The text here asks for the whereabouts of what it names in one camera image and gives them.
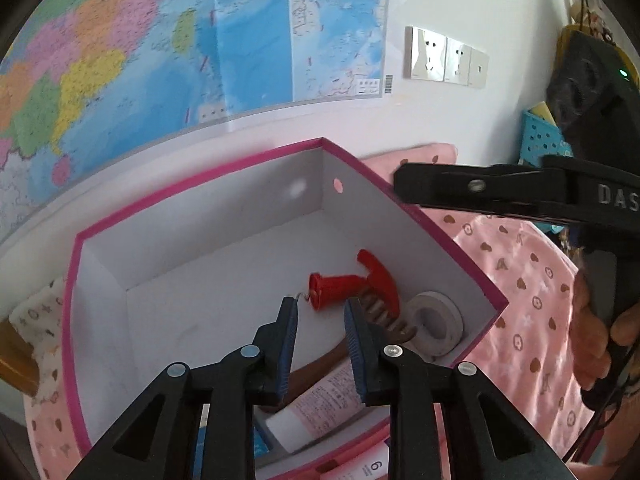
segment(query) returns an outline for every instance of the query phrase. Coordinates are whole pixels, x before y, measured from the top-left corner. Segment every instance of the pink box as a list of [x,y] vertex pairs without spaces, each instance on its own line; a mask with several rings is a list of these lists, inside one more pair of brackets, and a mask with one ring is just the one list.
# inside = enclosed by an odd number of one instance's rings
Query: pink box
[[[199,367],[251,342],[283,296],[306,291],[311,272],[363,275],[361,248],[395,277],[401,301],[435,290],[458,306],[465,333],[439,364],[466,356],[507,305],[436,224],[326,139],[204,171],[81,232],[62,336],[81,452],[171,362]],[[315,312],[301,300],[292,369],[343,336],[340,308]],[[305,450],[272,455],[257,477],[289,477],[325,462],[387,419],[387,408],[369,409]]]

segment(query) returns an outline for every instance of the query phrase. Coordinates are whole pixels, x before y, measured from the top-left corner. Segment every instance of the wooden object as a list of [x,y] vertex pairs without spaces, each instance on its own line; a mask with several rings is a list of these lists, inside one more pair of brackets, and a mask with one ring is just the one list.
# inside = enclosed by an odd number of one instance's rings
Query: wooden object
[[8,319],[0,322],[0,379],[33,397],[38,391],[38,364],[33,347],[25,343]]

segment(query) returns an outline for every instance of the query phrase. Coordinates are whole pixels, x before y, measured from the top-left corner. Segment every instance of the blue basket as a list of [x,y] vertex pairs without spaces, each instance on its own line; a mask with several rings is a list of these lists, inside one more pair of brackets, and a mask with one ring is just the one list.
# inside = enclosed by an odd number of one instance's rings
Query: blue basket
[[[547,123],[544,119],[530,113],[523,113],[522,120],[522,148],[520,150],[520,163],[531,164],[539,168],[543,155],[574,156],[571,146],[564,142],[560,128]],[[542,224],[536,222],[536,227],[543,233],[552,231],[558,234],[564,226]]]

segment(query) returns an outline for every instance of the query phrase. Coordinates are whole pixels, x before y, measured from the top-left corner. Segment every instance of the red object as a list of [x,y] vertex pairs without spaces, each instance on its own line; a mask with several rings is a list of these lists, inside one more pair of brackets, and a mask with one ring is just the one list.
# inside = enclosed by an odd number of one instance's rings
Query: red object
[[309,276],[309,301],[314,310],[322,310],[330,304],[357,296],[368,287],[385,302],[391,317],[400,316],[398,288],[389,271],[373,254],[364,249],[358,253],[358,261],[369,271],[366,278],[353,274],[321,276],[317,272]]
[[367,280],[361,276],[321,276],[314,272],[309,276],[309,301],[314,310],[322,310],[334,303],[357,296],[367,288]]

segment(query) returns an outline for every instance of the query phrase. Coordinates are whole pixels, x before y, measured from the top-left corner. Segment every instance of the white tape roll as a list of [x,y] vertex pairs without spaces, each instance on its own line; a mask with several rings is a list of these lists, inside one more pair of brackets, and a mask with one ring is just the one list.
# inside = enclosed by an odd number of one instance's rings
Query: white tape roll
[[411,343],[425,357],[441,357],[462,340],[464,323],[455,303],[439,292],[418,294],[402,307],[402,317],[418,329]]

